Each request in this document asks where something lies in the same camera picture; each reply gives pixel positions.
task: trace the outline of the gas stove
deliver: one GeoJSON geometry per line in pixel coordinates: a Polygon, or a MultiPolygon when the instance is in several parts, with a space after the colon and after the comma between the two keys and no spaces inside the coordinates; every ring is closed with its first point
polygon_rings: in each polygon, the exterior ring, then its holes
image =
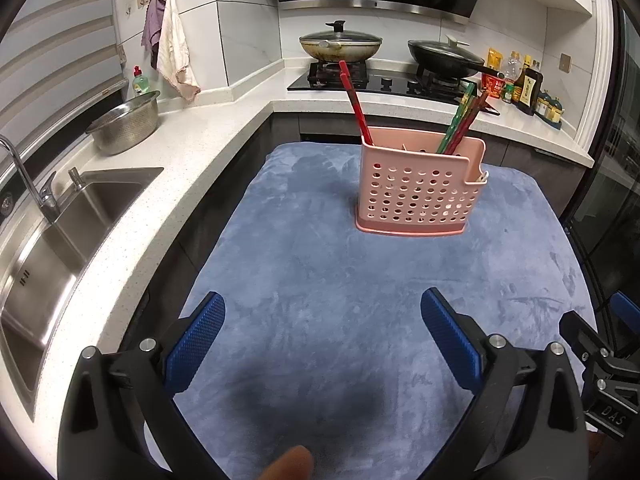
{"type": "MultiPolygon", "coordinates": [[[[374,94],[409,96],[429,101],[458,105],[470,81],[441,78],[421,67],[417,73],[393,72],[367,67],[365,61],[349,63],[351,81],[356,90],[374,94]]],[[[337,63],[318,61],[312,63],[309,72],[295,80],[287,90],[339,90],[344,91],[337,63]]],[[[483,112],[500,115],[491,105],[483,112]]]]}

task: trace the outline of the faucet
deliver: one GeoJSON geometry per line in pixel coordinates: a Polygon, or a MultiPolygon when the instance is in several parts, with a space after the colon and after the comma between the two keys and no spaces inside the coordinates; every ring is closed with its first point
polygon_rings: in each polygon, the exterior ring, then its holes
{"type": "Polygon", "coordinates": [[[56,198],[53,196],[53,192],[51,191],[51,183],[53,182],[53,178],[56,176],[56,172],[54,171],[49,175],[49,178],[42,186],[40,192],[33,185],[33,180],[27,173],[27,170],[20,159],[20,153],[15,149],[15,146],[11,143],[9,139],[5,136],[0,135],[0,146],[7,150],[9,156],[12,158],[14,162],[15,169],[20,174],[24,185],[27,187],[27,191],[36,201],[38,208],[44,215],[44,218],[51,224],[55,222],[60,216],[60,208],[58,206],[58,202],[56,202],[56,198]]]}

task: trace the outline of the white quartz countertop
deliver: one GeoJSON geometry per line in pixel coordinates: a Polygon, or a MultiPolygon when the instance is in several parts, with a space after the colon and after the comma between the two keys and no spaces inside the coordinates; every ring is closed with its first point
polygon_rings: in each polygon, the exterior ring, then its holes
{"type": "MultiPolygon", "coordinates": [[[[283,68],[238,100],[161,114],[158,130],[125,153],[103,156],[84,140],[57,168],[54,192],[70,185],[66,170],[164,170],[116,224],[78,281],[54,331],[42,367],[31,420],[0,360],[0,402],[26,445],[56,475],[58,428],[66,391],[82,348],[115,351],[135,307],[186,219],[232,157],[272,112],[351,113],[343,92],[287,91],[303,68],[283,68]]],[[[456,107],[422,99],[361,93],[366,114],[447,124],[456,107]]],[[[480,114],[473,129],[562,156],[593,160],[564,132],[513,106],[492,100],[502,115],[480,114]]],[[[28,200],[20,208],[33,208],[28,200]]],[[[0,248],[7,232],[0,233],[0,248]]]]}

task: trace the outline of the sink basin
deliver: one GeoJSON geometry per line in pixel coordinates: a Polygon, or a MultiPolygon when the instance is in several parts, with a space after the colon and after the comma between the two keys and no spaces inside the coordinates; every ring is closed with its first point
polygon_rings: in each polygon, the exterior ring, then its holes
{"type": "Polygon", "coordinates": [[[55,223],[42,221],[22,244],[0,292],[0,350],[27,412],[42,357],[76,282],[104,239],[162,168],[83,173],[67,189],[55,223]]]}

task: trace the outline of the green dish soap bottle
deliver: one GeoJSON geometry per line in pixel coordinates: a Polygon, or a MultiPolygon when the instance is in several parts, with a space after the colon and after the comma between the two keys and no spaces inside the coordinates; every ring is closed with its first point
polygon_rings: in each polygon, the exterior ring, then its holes
{"type": "Polygon", "coordinates": [[[133,76],[132,86],[135,95],[139,96],[151,91],[151,88],[149,88],[149,79],[143,75],[138,65],[133,67],[133,76]]]}

